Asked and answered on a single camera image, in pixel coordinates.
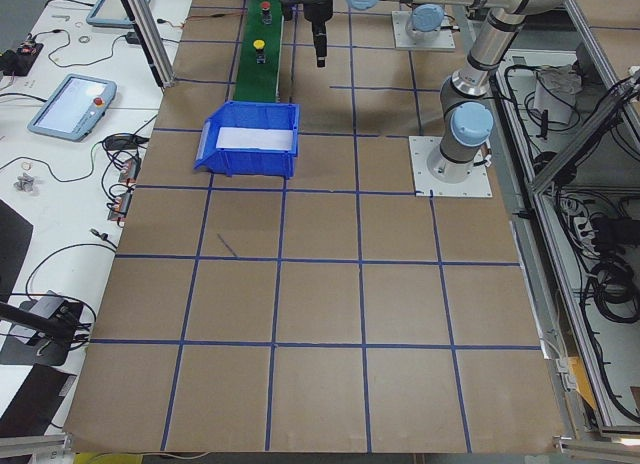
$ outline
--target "grid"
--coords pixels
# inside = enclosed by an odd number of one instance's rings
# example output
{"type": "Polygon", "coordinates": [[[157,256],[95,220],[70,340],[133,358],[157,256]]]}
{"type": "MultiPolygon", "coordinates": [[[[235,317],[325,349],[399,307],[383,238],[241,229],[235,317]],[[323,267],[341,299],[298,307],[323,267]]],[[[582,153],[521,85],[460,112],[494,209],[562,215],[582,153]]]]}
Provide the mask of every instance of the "grid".
{"type": "Polygon", "coordinates": [[[391,55],[388,14],[367,14],[338,7],[320,78],[308,23],[287,26],[281,99],[302,104],[290,181],[190,171],[199,123],[232,93],[243,18],[185,29],[67,422],[79,450],[544,452],[561,432],[499,192],[412,192],[406,136],[439,133],[436,82],[464,55],[391,55]],[[206,66],[189,46],[214,46],[206,66]],[[403,60],[406,74],[380,72],[403,60]],[[478,324],[474,306],[508,316],[478,324]],[[122,354],[136,365],[114,405],[122,354]]]}

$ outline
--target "blue tape line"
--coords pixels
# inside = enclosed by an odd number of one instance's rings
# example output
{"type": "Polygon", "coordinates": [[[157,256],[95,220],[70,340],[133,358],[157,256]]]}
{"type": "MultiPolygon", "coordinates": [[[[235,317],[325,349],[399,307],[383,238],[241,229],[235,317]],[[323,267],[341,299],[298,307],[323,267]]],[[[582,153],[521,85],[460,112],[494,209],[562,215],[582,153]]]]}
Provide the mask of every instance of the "blue tape line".
{"type": "MultiPolygon", "coordinates": [[[[137,186],[138,189],[172,189],[172,190],[186,190],[186,191],[197,191],[197,190],[208,190],[209,187],[206,186],[177,186],[174,184],[139,184],[137,186]]],[[[213,187],[211,188],[214,191],[219,192],[270,192],[270,193],[280,193],[282,189],[276,188],[253,188],[253,187],[213,187]]],[[[415,196],[414,192],[402,192],[402,191],[351,191],[348,189],[287,189],[286,192],[290,193],[303,193],[303,194],[363,194],[363,195],[371,195],[371,196],[415,196]]]]}
{"type": "MultiPolygon", "coordinates": [[[[209,184],[213,185],[213,175],[209,178],[209,184]]],[[[202,223],[200,225],[200,236],[198,238],[198,247],[196,248],[196,256],[200,255],[202,250],[202,242],[204,241],[204,233],[207,227],[207,217],[209,215],[209,204],[211,202],[212,191],[207,192],[207,198],[205,200],[205,207],[202,214],[202,223]]],[[[162,434],[162,444],[160,448],[164,451],[166,449],[167,440],[169,438],[169,429],[171,427],[171,417],[173,414],[173,404],[175,401],[175,394],[178,387],[178,377],[180,375],[180,367],[182,365],[182,351],[184,348],[184,340],[187,334],[187,325],[189,322],[189,312],[191,311],[191,303],[193,301],[193,293],[195,290],[196,277],[198,275],[199,260],[196,259],[193,263],[193,271],[191,273],[191,283],[189,284],[189,294],[187,296],[187,306],[184,310],[184,316],[182,318],[182,330],[180,332],[180,344],[178,347],[178,355],[176,358],[176,365],[173,373],[173,383],[171,385],[171,394],[169,395],[169,405],[167,407],[167,415],[165,418],[164,432],[162,434]]]]}
{"type": "Polygon", "coordinates": [[[469,423],[467,422],[467,412],[464,407],[464,396],[462,394],[462,383],[460,382],[460,368],[458,366],[458,356],[456,355],[455,340],[453,336],[453,325],[451,322],[451,311],[449,308],[449,297],[447,295],[447,284],[444,275],[444,265],[442,264],[442,250],[440,248],[440,235],[438,233],[438,221],[436,219],[436,208],[433,202],[433,191],[429,196],[429,207],[431,208],[431,219],[433,220],[433,234],[436,244],[436,256],[438,257],[438,267],[440,269],[440,285],[442,286],[442,297],[444,300],[444,309],[447,317],[447,330],[449,332],[449,341],[451,343],[451,357],[453,360],[453,372],[455,374],[456,390],[458,392],[458,402],[460,404],[460,417],[462,418],[462,429],[464,432],[464,440],[467,452],[472,452],[471,436],[469,435],[469,423]]]}
{"type": "Polygon", "coordinates": [[[424,349],[456,351],[542,351],[542,346],[519,344],[405,344],[349,342],[271,342],[271,341],[209,341],[206,339],[91,339],[92,344],[142,346],[210,346],[210,347],[289,347],[302,349],[424,349]]]}
{"type": "Polygon", "coordinates": [[[216,39],[182,39],[180,42],[191,42],[193,44],[238,44],[239,41],[226,41],[216,39]]]}
{"type": "Polygon", "coordinates": [[[276,367],[276,339],[278,333],[278,308],[280,304],[280,277],[282,274],[282,250],[284,247],[284,223],[287,208],[287,181],[282,180],[282,200],[280,201],[280,235],[278,236],[278,264],[276,268],[276,289],[273,299],[273,320],[271,322],[271,354],[269,355],[269,386],[267,388],[267,422],[264,436],[264,450],[271,449],[271,420],[273,414],[273,378],[276,367]]]}
{"type": "Polygon", "coordinates": [[[322,259],[304,257],[250,257],[250,256],[179,256],[173,254],[116,254],[116,259],[182,259],[201,261],[300,262],[304,264],[362,264],[366,266],[439,266],[444,267],[520,267],[517,262],[461,262],[461,261],[396,261],[384,259],[322,259]]]}
{"type": "Polygon", "coordinates": [[[235,84],[234,82],[229,82],[229,81],[215,81],[215,80],[208,81],[204,79],[186,79],[184,77],[176,77],[176,81],[194,82],[196,84],[221,84],[225,86],[228,86],[229,84],[235,84]]]}
{"type": "Polygon", "coordinates": [[[355,92],[355,60],[353,56],[353,29],[351,26],[351,11],[348,13],[349,19],[349,71],[351,74],[351,112],[353,125],[353,155],[355,162],[355,184],[356,184],[356,225],[358,232],[358,285],[360,290],[360,332],[362,334],[362,383],[364,397],[364,424],[367,442],[367,452],[373,451],[371,439],[371,411],[369,404],[369,366],[367,362],[367,326],[364,307],[364,278],[362,270],[362,213],[360,209],[360,168],[358,162],[358,119],[356,115],[356,92],[355,92]]]}
{"type": "Polygon", "coordinates": [[[176,127],[154,127],[153,130],[160,132],[202,132],[202,129],[178,129],[176,127]]]}

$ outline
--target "mounting plate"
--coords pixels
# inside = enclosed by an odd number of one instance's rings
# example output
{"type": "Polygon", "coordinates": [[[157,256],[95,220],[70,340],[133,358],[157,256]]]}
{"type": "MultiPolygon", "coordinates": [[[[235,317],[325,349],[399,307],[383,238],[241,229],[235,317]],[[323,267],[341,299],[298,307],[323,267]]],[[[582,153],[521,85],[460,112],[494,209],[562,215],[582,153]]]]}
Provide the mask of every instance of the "mounting plate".
{"type": "MultiPolygon", "coordinates": [[[[409,37],[406,31],[407,21],[411,16],[411,11],[393,11],[391,12],[391,21],[393,22],[393,35],[396,39],[396,49],[405,51],[437,51],[437,52],[453,52],[456,50],[456,43],[453,40],[451,31],[439,31],[433,35],[427,34],[424,38],[414,40],[409,37]]],[[[443,26],[449,25],[449,19],[446,17],[442,21],[443,26]]]]}
{"type": "MultiPolygon", "coordinates": [[[[429,197],[433,194],[436,197],[493,197],[485,166],[474,167],[467,180],[460,184],[442,182],[431,174],[427,169],[427,157],[432,149],[440,145],[441,140],[437,136],[409,137],[416,196],[429,197]]],[[[478,151],[475,160],[482,159],[482,153],[478,151]]]]}

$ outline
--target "wire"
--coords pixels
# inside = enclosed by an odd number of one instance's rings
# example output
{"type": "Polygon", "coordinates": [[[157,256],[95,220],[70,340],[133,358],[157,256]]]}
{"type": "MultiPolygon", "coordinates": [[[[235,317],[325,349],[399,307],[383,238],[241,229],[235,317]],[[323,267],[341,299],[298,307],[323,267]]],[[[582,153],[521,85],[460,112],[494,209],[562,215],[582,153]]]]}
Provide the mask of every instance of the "wire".
{"type": "Polygon", "coordinates": [[[116,42],[118,42],[120,39],[124,39],[126,37],[125,34],[122,34],[118,37],[116,37],[113,42],[111,43],[111,53],[108,56],[105,57],[101,57],[100,59],[96,59],[95,61],[91,61],[91,62],[84,62],[84,63],[74,63],[74,64],[58,64],[51,56],[53,56],[56,52],[58,52],[61,49],[64,49],[65,47],[69,47],[71,45],[71,34],[69,34],[69,31],[65,30],[65,29],[59,29],[57,30],[59,32],[64,32],[67,36],[67,42],[66,44],[62,44],[61,46],[56,47],[53,51],[51,51],[48,55],[47,58],[56,66],[58,66],[61,69],[66,69],[69,67],[87,67],[87,66],[93,66],[94,64],[98,64],[99,62],[104,62],[106,60],[109,60],[113,57],[114,53],[115,53],[115,46],[116,46],[116,42]]]}
{"type": "Polygon", "coordinates": [[[9,83],[5,84],[4,86],[0,87],[0,91],[4,91],[5,89],[11,87],[13,85],[13,83],[16,80],[16,75],[15,73],[11,74],[11,79],[9,79],[9,83]]]}
{"type": "Polygon", "coordinates": [[[25,160],[25,161],[33,161],[33,162],[38,162],[40,164],[44,164],[46,166],[47,170],[49,171],[49,174],[51,174],[51,177],[53,177],[57,182],[60,182],[62,184],[66,184],[66,183],[69,183],[69,182],[82,181],[84,179],[87,179],[87,178],[91,177],[93,175],[93,173],[95,172],[95,155],[94,155],[94,151],[95,151],[95,149],[97,148],[97,146],[99,144],[100,144],[99,142],[96,142],[93,145],[93,147],[91,148],[91,150],[89,151],[89,154],[91,156],[91,169],[84,176],[74,177],[74,178],[71,178],[71,179],[61,179],[58,176],[56,176],[56,174],[53,172],[53,169],[51,168],[51,165],[48,162],[43,161],[41,159],[36,159],[35,157],[29,157],[29,156],[18,156],[16,158],[11,159],[6,164],[3,164],[2,166],[0,166],[0,171],[3,171],[4,169],[9,167],[11,164],[13,164],[16,161],[25,160]]]}
{"type": "Polygon", "coordinates": [[[60,249],[57,249],[55,251],[53,251],[52,253],[50,253],[47,257],[45,257],[44,259],[42,259],[40,261],[40,263],[33,269],[33,271],[31,271],[31,274],[29,274],[29,277],[27,277],[26,282],[24,283],[24,290],[25,290],[25,295],[31,299],[32,296],[37,295],[37,294],[30,294],[29,293],[29,285],[31,284],[31,281],[33,280],[33,278],[35,277],[36,273],[38,272],[38,270],[46,263],[49,261],[49,259],[51,259],[52,257],[60,254],[61,252],[67,251],[69,249],[75,249],[78,247],[102,247],[103,249],[107,249],[108,251],[111,251],[115,254],[115,251],[113,250],[112,247],[110,246],[105,246],[104,244],[97,244],[97,243],[93,243],[93,242],[87,242],[87,243],[80,243],[80,244],[71,244],[65,247],[61,247],[60,249]]]}
{"type": "Polygon", "coordinates": [[[54,1],[73,2],[74,4],[81,4],[83,6],[88,6],[88,7],[93,7],[95,5],[94,3],[91,3],[91,2],[82,2],[82,1],[76,1],[76,0],[48,0],[47,2],[44,3],[44,7],[47,7],[50,3],[54,1]]]}
{"type": "Polygon", "coordinates": [[[136,129],[135,131],[133,131],[133,135],[137,136],[138,133],[140,131],[142,131],[145,127],[147,127],[149,124],[151,124],[153,121],[156,120],[156,118],[158,117],[158,115],[156,114],[155,116],[153,116],[151,119],[149,119],[147,122],[145,122],[143,125],[141,125],[138,129],[136,129]]]}
{"type": "Polygon", "coordinates": [[[5,96],[29,97],[31,99],[35,99],[36,101],[47,102],[47,100],[43,99],[42,97],[32,96],[31,94],[23,94],[22,92],[5,92],[3,94],[0,94],[0,97],[5,97],[5,96]]]}
{"type": "Polygon", "coordinates": [[[117,454],[112,454],[112,453],[105,453],[105,454],[98,454],[97,456],[93,456],[91,459],[89,459],[85,464],[95,464],[97,461],[105,458],[105,457],[109,457],[109,456],[114,456],[114,455],[126,455],[126,456],[164,456],[164,457],[172,457],[174,459],[181,459],[181,460],[185,460],[185,461],[190,461],[193,459],[200,459],[202,457],[208,456],[209,454],[211,454],[211,452],[203,452],[202,454],[197,454],[195,456],[181,456],[179,454],[171,454],[168,452],[143,452],[143,453],[138,453],[138,454],[134,454],[134,453],[122,453],[119,452],[117,454]]]}

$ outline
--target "black cable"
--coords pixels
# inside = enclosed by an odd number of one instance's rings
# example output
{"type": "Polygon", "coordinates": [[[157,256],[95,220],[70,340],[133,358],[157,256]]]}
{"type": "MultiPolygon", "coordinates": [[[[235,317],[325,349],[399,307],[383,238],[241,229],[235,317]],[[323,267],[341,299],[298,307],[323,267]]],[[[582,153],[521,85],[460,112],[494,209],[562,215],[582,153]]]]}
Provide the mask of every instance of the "black cable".
{"type": "Polygon", "coordinates": [[[5,97],[5,96],[29,97],[31,99],[35,99],[35,100],[40,101],[40,102],[47,102],[47,100],[43,99],[42,97],[32,96],[31,94],[23,94],[22,92],[4,92],[4,93],[0,94],[0,97],[5,97]]]}
{"type": "Polygon", "coordinates": [[[620,413],[626,418],[632,420],[633,422],[637,422],[640,424],[640,416],[634,414],[629,409],[627,409],[618,399],[618,396],[615,392],[613,392],[613,388],[611,387],[611,382],[609,381],[609,376],[607,374],[607,369],[604,361],[604,353],[602,352],[602,347],[596,338],[596,333],[593,331],[591,327],[591,322],[589,321],[589,316],[587,316],[587,296],[584,292],[580,298],[580,309],[582,314],[582,319],[585,324],[585,328],[587,330],[587,334],[589,336],[589,341],[591,342],[591,347],[593,348],[594,354],[596,356],[596,363],[598,365],[598,371],[600,374],[600,378],[602,380],[602,384],[604,385],[605,391],[609,400],[613,403],[615,408],[620,411],[620,413]]]}
{"type": "Polygon", "coordinates": [[[7,167],[9,167],[11,164],[13,164],[16,161],[19,160],[27,160],[27,161],[33,161],[33,162],[39,162],[40,164],[44,164],[47,168],[47,170],[49,171],[49,174],[51,174],[51,177],[53,177],[56,181],[62,183],[62,184],[66,184],[69,182],[77,182],[77,181],[82,181],[83,179],[87,179],[89,177],[91,177],[95,171],[95,162],[93,159],[91,159],[91,170],[85,174],[84,176],[81,177],[74,177],[72,179],[60,179],[58,176],[55,175],[55,173],[53,172],[53,169],[51,169],[51,165],[49,165],[48,162],[43,161],[41,159],[36,159],[34,157],[28,157],[28,156],[19,156],[16,157],[12,160],[10,160],[9,162],[7,162],[6,164],[3,164],[2,166],[0,166],[0,171],[3,171],[4,169],[6,169],[7,167]]]}
{"type": "Polygon", "coordinates": [[[155,116],[153,116],[151,119],[149,119],[147,122],[145,122],[143,125],[141,125],[138,129],[136,129],[135,131],[133,131],[133,135],[137,136],[138,133],[140,131],[142,131],[145,127],[147,127],[149,124],[151,124],[153,121],[156,120],[156,118],[158,117],[158,115],[156,114],[155,116]]]}
{"type": "MultiPolygon", "coordinates": [[[[529,117],[529,119],[531,119],[532,122],[534,122],[535,124],[537,124],[539,127],[542,127],[542,119],[537,116],[535,114],[535,109],[532,109],[531,103],[535,100],[535,91],[530,92],[529,94],[527,94],[527,97],[525,97],[524,99],[524,110],[527,113],[527,116],[529,117]]],[[[574,111],[574,113],[571,114],[572,116],[576,115],[578,116],[578,120],[576,122],[574,122],[573,124],[569,125],[566,124],[565,127],[563,128],[553,128],[553,127],[549,127],[549,131],[552,132],[566,132],[566,131],[570,131],[571,129],[574,129],[578,124],[580,124],[580,121],[582,120],[582,118],[580,117],[580,113],[578,113],[577,111],[574,111]]],[[[559,121],[549,121],[549,124],[564,124],[563,122],[559,122],[559,121]]]]}
{"type": "MultiPolygon", "coordinates": [[[[39,269],[40,269],[40,268],[41,268],[41,267],[42,267],[42,266],[43,266],[47,261],[49,261],[49,259],[51,259],[52,257],[54,257],[54,256],[56,256],[56,255],[58,255],[58,254],[60,254],[61,252],[67,251],[67,250],[69,250],[69,249],[78,248],[78,247],[102,247],[102,248],[104,248],[104,249],[107,249],[108,251],[111,251],[111,252],[115,253],[115,251],[113,250],[113,248],[111,248],[111,247],[109,247],[109,246],[105,246],[105,245],[103,245],[103,244],[96,244],[96,243],[93,243],[93,242],[80,243],[80,244],[71,244],[71,245],[68,245],[68,246],[61,247],[60,249],[57,249],[57,250],[53,251],[53,252],[52,252],[52,253],[50,253],[47,257],[45,257],[44,259],[42,259],[42,260],[40,261],[40,263],[39,263],[39,264],[38,264],[38,265],[37,265],[37,266],[36,266],[36,267],[31,271],[31,274],[29,274],[29,277],[27,277],[27,280],[26,280],[26,282],[24,283],[25,295],[26,295],[29,299],[31,299],[31,300],[33,300],[33,299],[32,299],[32,296],[37,296],[37,295],[38,295],[38,294],[30,294],[30,293],[29,293],[29,284],[30,284],[30,283],[31,283],[31,281],[33,280],[33,278],[34,278],[34,276],[35,276],[36,272],[38,272],[38,270],[39,270],[39,269]]],[[[81,301],[80,299],[76,299],[76,298],[74,298],[74,297],[69,297],[69,296],[60,296],[60,297],[64,297],[64,298],[67,298],[67,297],[68,297],[69,299],[76,300],[76,301],[78,301],[78,302],[83,302],[83,301],[81,301]]]]}
{"type": "MultiPolygon", "coordinates": [[[[562,188],[558,187],[556,189],[556,196],[554,198],[555,200],[555,204],[554,204],[554,209],[556,210],[556,213],[561,212],[561,209],[559,207],[559,202],[560,202],[560,195],[562,192],[562,188]]],[[[592,195],[597,195],[599,197],[604,197],[605,198],[605,202],[610,201],[610,199],[608,199],[606,196],[601,195],[600,193],[587,193],[584,192],[584,194],[592,194],[592,195]]],[[[563,231],[566,230],[564,229],[564,218],[562,215],[558,215],[558,219],[560,221],[561,227],[563,227],[563,231]]],[[[576,262],[578,263],[578,267],[583,267],[585,269],[585,274],[589,275],[591,274],[593,269],[589,269],[589,268],[585,268],[584,267],[584,261],[583,258],[581,257],[581,254],[578,252],[575,252],[575,247],[574,247],[574,243],[572,242],[571,238],[569,236],[567,236],[567,240],[569,242],[569,244],[571,245],[571,247],[574,249],[574,258],[576,259],[576,262]]],[[[637,414],[631,412],[629,409],[627,409],[619,400],[619,396],[616,395],[616,393],[613,391],[613,388],[611,386],[611,383],[609,381],[609,376],[607,375],[607,370],[606,370],[606,363],[604,361],[604,354],[602,351],[602,347],[600,346],[600,343],[598,342],[597,338],[596,338],[596,333],[593,331],[593,328],[591,326],[591,323],[589,321],[589,317],[587,315],[587,306],[588,304],[588,299],[594,298],[594,301],[596,303],[596,305],[598,304],[597,299],[598,298],[602,298],[605,296],[608,296],[609,298],[611,298],[611,293],[607,293],[606,289],[605,292],[601,292],[599,296],[594,295],[594,293],[591,292],[592,288],[594,285],[598,284],[597,282],[597,276],[595,276],[595,281],[594,281],[594,276],[589,278],[589,281],[587,282],[587,284],[585,285],[585,282],[583,280],[583,273],[579,272],[579,279],[580,279],[580,296],[579,296],[579,307],[581,310],[581,314],[582,314],[582,319],[585,325],[585,328],[587,330],[587,334],[589,336],[589,341],[591,343],[591,346],[593,348],[595,357],[596,357],[596,363],[597,363],[597,367],[598,367],[598,372],[600,374],[602,383],[604,385],[605,391],[607,393],[607,396],[609,397],[610,401],[612,402],[612,404],[616,407],[616,409],[618,409],[618,411],[620,411],[620,413],[622,415],[624,415],[625,417],[627,417],[628,419],[640,423],[640,416],[638,416],[637,414]]],[[[635,308],[636,308],[636,312],[635,314],[640,315],[640,309],[638,309],[638,299],[637,299],[637,289],[635,289],[635,308]]]]}
{"type": "Polygon", "coordinates": [[[531,72],[534,72],[535,70],[537,70],[537,67],[531,67],[531,66],[523,66],[520,64],[514,64],[513,66],[509,66],[504,70],[504,80],[505,83],[507,85],[507,90],[509,91],[509,98],[511,103],[513,104],[513,108],[516,114],[516,119],[518,121],[518,124],[520,124],[520,128],[522,130],[522,134],[524,135],[525,138],[525,142],[527,144],[527,154],[529,156],[529,160],[533,163],[534,161],[534,155],[533,155],[533,149],[535,149],[538,154],[542,154],[542,151],[540,150],[540,148],[536,145],[535,142],[533,142],[533,139],[531,139],[531,136],[529,136],[529,131],[527,130],[527,126],[524,123],[524,120],[522,119],[522,115],[520,114],[520,109],[518,109],[518,99],[516,97],[516,94],[513,90],[513,86],[511,85],[511,81],[510,81],[510,77],[509,74],[511,73],[511,71],[514,70],[518,70],[518,69],[525,69],[531,72]]]}
{"type": "Polygon", "coordinates": [[[53,54],[55,54],[56,52],[58,52],[61,49],[64,49],[65,47],[69,47],[71,45],[71,34],[69,34],[69,31],[65,30],[65,29],[60,29],[60,32],[64,32],[67,36],[67,42],[66,44],[62,44],[61,46],[56,47],[53,51],[51,51],[48,55],[47,58],[57,67],[61,68],[61,69],[67,69],[69,67],[87,67],[87,66],[93,66],[94,64],[98,64],[99,62],[104,62],[107,61],[109,59],[111,59],[115,53],[115,46],[116,46],[116,42],[118,42],[120,39],[124,39],[126,37],[125,34],[122,34],[118,37],[116,37],[113,42],[111,43],[111,53],[106,56],[106,57],[101,57],[100,59],[96,59],[95,61],[91,61],[91,62],[84,62],[84,63],[74,63],[74,64],[58,64],[56,61],[53,60],[53,58],[51,56],[53,56],[53,54]]]}
{"type": "Polygon", "coordinates": [[[47,7],[51,2],[54,2],[54,1],[73,2],[74,4],[81,4],[83,6],[88,6],[88,7],[93,7],[95,5],[95,3],[92,3],[92,2],[82,2],[82,1],[76,1],[76,0],[48,0],[47,2],[44,3],[44,7],[47,7]]]}

